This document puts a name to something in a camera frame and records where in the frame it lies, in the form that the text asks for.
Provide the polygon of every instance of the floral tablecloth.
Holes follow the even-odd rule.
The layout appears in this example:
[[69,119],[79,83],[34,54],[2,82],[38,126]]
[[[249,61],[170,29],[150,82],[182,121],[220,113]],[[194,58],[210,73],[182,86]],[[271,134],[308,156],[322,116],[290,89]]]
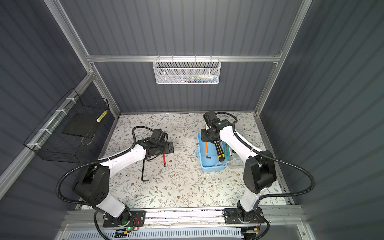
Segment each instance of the floral tablecloth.
[[[265,150],[253,113],[234,113],[236,130],[248,141]],[[174,153],[166,154],[166,167],[161,156],[146,161],[141,181],[142,161],[118,172],[110,181],[109,190],[131,208],[235,206],[243,195],[243,166],[229,164],[223,171],[204,173],[196,157],[197,133],[204,128],[202,114],[135,114],[121,115],[105,156],[126,149],[132,144],[132,128],[144,125],[161,128],[173,141]],[[137,139],[151,133],[136,130]],[[281,193],[278,182],[266,191]],[[263,199],[260,205],[285,205],[282,197]]]

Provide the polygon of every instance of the aluminum rail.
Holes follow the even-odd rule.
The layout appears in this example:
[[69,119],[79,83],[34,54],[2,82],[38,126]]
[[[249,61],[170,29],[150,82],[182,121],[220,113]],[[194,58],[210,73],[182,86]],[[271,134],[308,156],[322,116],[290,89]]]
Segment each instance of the aluminum rail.
[[86,57],[92,63],[109,63],[109,62],[131,62],[131,63],[146,63],[153,62],[154,59],[160,61],[177,61],[177,62],[202,62],[202,61],[218,61],[221,62],[273,62],[280,61],[279,55],[265,55],[265,56],[161,56],[161,55],[89,55]]

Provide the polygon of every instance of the zip tie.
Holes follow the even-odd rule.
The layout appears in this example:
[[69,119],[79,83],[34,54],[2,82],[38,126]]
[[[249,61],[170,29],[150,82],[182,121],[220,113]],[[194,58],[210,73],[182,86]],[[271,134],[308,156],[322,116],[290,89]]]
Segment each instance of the zip tie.
[[67,115],[67,113],[65,112],[64,109],[56,110],[56,112],[58,112],[58,111],[63,112],[65,115]]
[[74,98],[66,98],[66,99],[70,99],[70,100],[73,100],[74,103],[76,103],[75,99]]
[[40,146],[39,143],[27,143],[27,145],[32,145],[32,146]]
[[48,128],[46,128],[46,129],[39,129],[39,131],[47,131],[49,133],[49,135],[52,135],[51,131],[49,131]]

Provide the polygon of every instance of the gray corrugated wall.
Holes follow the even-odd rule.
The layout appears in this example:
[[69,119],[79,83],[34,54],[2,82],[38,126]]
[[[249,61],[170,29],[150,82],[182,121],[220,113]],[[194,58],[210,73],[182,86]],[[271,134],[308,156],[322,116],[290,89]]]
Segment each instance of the gray corrugated wall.
[[219,84],[157,84],[152,63],[96,63],[122,112],[254,110],[273,63],[222,63]]
[[61,3],[91,55],[273,55],[300,0]]
[[43,2],[0,2],[0,172],[85,74]]
[[[315,1],[262,111],[317,239],[382,239],[384,1]],[[283,167],[291,191],[309,181]]]
[[[90,55],[275,55],[301,1],[61,2]],[[149,63],[96,66],[121,112],[162,112],[254,110],[273,63],[222,63],[209,86],[156,84]]]
[[[44,116],[85,75],[43,1],[0,1],[1,173]],[[55,185],[73,166],[33,158],[0,200],[0,239],[53,239],[73,207],[55,196]],[[63,185],[69,197],[70,185]]]

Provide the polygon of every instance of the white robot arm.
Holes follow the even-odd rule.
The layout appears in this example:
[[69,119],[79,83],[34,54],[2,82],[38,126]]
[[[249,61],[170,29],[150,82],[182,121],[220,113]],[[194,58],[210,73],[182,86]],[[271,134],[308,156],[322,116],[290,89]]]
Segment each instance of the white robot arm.
[[253,146],[238,132],[228,120],[220,120],[214,111],[206,112],[203,117],[208,129],[201,130],[202,141],[227,143],[245,163],[243,180],[246,185],[243,197],[237,204],[237,215],[242,222],[253,217],[259,198],[276,180],[274,162],[262,158],[253,150],[262,152]]
[[[248,142],[243,136],[241,136],[239,133],[237,133],[240,138],[243,139],[246,143],[248,143],[250,146],[255,148],[258,151],[261,151],[259,148],[253,146],[250,142]],[[244,146],[235,136],[232,126],[224,127],[223,130],[220,131],[220,139],[227,143],[243,160],[245,163],[246,160],[252,156],[257,156],[256,153],[252,152],[249,148]],[[267,187],[264,187],[263,189],[260,189],[258,193],[251,192],[248,188],[245,188],[244,195],[240,199],[240,204],[243,207],[243,209],[246,212],[253,211],[256,208],[256,202],[258,198],[264,194],[264,192],[267,190]]]
[[132,147],[99,159],[99,163],[89,165],[88,168],[82,168],[73,184],[73,191],[83,200],[95,209],[102,210],[113,218],[119,219],[121,223],[129,219],[129,208],[110,193],[109,180],[111,177],[137,161],[143,161],[143,176],[145,160],[149,160],[148,158],[152,156],[173,153],[174,151],[173,143],[168,142],[168,135],[161,129],[152,130],[144,127],[151,130],[152,135],[136,142],[134,130],[138,127],[143,126],[133,128],[134,144]]

